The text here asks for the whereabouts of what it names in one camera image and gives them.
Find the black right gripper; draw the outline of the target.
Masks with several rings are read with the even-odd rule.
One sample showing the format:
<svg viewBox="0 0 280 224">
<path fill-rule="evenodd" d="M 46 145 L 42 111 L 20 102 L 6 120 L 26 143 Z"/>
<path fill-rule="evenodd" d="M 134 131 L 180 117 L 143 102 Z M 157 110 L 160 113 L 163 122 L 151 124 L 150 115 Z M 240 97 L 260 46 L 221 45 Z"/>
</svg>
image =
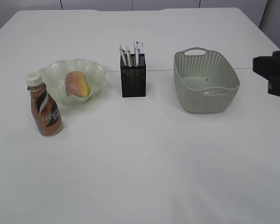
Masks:
<svg viewBox="0 0 280 224">
<path fill-rule="evenodd" d="M 268 94 L 280 97 L 280 50 L 253 58 L 252 70 L 268 81 Z"/>
</svg>

